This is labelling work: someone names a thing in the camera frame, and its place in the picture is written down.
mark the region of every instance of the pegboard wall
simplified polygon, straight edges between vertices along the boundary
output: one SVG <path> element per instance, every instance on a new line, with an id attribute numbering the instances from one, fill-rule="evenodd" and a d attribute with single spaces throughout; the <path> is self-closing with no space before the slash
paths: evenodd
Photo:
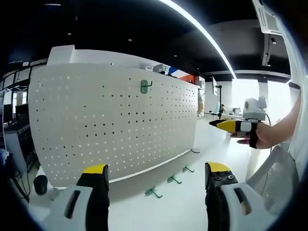
<path id="1" fill-rule="evenodd" d="M 141 81 L 153 82 L 142 94 Z M 30 127 L 54 187 L 76 184 L 106 163 L 116 180 L 193 147 L 197 86 L 139 69 L 101 64 L 43 66 L 31 76 Z"/>

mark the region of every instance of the air conditioner unit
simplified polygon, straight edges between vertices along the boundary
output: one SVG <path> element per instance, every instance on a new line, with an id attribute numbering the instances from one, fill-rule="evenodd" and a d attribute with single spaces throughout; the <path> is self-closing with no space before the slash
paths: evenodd
<path id="1" fill-rule="evenodd" d="M 261 31 L 264 34 L 272 34 L 272 35 L 280 35 L 281 33 L 277 28 L 276 19 L 275 17 L 266 11 L 263 4 L 261 4 L 261 0 L 252 0 L 258 20 L 260 22 Z"/>

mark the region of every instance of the led light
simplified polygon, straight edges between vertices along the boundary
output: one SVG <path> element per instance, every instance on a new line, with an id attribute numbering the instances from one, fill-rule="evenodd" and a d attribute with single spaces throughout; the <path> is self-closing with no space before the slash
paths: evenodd
<path id="1" fill-rule="evenodd" d="M 236 75 L 235 75 L 235 73 L 234 73 L 234 71 L 233 71 L 233 69 L 232 69 L 232 67 L 231 67 L 231 65 L 230 65 L 230 63 L 227 59 L 227 57 L 222 52 L 219 45 L 215 42 L 215 40 L 212 38 L 212 36 L 203 28 L 203 26 L 199 22 L 197 20 L 195 20 L 186 10 L 181 8 L 179 5 L 177 5 L 173 1 L 171 1 L 171 0 L 159 0 L 159 1 L 168 5 L 169 7 L 174 9 L 175 11 L 179 12 L 183 17 L 185 17 L 188 21 L 190 21 L 198 30 L 200 30 L 200 32 L 210 41 L 210 43 L 214 46 L 214 48 L 220 54 L 221 58 L 223 59 L 223 61 L 227 65 L 228 69 L 230 70 L 233 78 L 237 79 Z"/>

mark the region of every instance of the ceiling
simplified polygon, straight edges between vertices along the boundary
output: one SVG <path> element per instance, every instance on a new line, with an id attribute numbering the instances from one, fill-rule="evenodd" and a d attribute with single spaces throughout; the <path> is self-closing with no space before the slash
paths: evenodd
<path id="1" fill-rule="evenodd" d="M 212 35 L 234 70 L 290 73 L 283 39 L 265 38 L 251 1 L 173 1 Z M 48 58 L 51 47 L 69 44 L 76 49 L 132 54 L 195 75 L 227 70 L 201 32 L 158 0 L 50 0 L 27 3 L 14 11 L 18 23 L 7 28 L 11 36 L 4 46 L 6 72 L 22 62 Z M 270 66 L 262 66 L 265 43 L 271 37 L 277 44 L 271 43 L 266 51 Z"/>

